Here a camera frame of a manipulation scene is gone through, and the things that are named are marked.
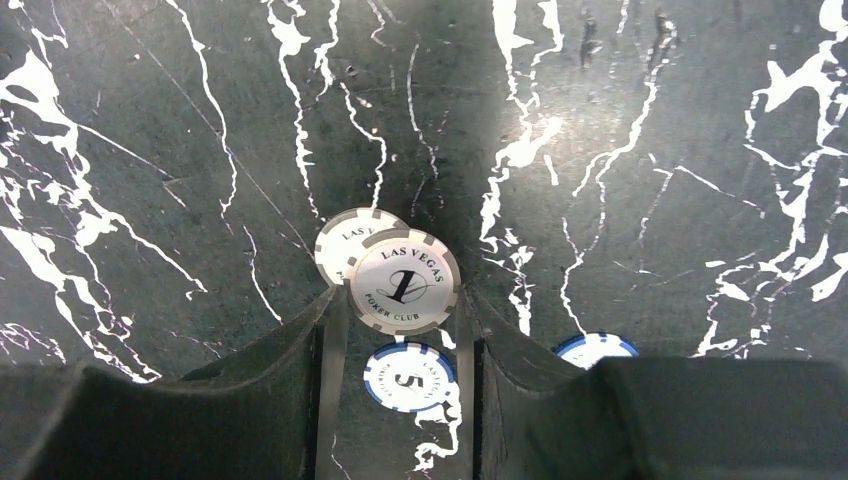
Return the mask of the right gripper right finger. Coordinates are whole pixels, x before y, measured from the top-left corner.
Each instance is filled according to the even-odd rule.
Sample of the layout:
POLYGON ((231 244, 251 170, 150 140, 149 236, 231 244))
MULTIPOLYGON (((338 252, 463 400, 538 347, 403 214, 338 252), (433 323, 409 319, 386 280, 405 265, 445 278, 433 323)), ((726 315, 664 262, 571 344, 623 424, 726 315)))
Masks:
POLYGON ((583 370, 463 297, 480 479, 843 479, 847 372, 788 359, 608 357, 583 370))

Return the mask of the white poker chip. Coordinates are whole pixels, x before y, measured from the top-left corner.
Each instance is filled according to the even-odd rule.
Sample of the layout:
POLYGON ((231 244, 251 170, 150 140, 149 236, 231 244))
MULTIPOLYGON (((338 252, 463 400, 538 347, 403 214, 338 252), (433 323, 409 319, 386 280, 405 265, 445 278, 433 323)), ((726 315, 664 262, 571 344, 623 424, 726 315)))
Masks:
POLYGON ((332 217, 320 230, 314 245, 314 262, 329 286, 343 285, 349 259, 357 260, 362 242, 371 235, 407 228, 399 217, 385 210, 357 207, 332 217))
POLYGON ((362 380, 374 401, 400 413, 430 410, 459 396, 449 359, 418 342, 395 342, 378 348, 368 358, 362 380))
POLYGON ((344 286, 356 317, 390 336, 411 336, 443 324, 462 285, 458 263, 438 238, 393 228, 361 242, 348 260, 344 286))
POLYGON ((567 363, 589 370, 607 357, 638 357, 635 346, 623 337, 606 332, 588 332, 576 335, 560 346, 554 353, 567 363))

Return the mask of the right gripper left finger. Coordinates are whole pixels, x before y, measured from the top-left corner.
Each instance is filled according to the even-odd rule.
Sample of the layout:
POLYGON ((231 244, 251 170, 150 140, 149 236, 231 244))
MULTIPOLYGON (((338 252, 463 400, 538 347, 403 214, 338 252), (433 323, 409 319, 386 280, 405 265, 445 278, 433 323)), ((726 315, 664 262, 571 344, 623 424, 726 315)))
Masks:
POLYGON ((91 364, 1 370, 5 479, 324 479, 338 291, 176 381, 91 364))

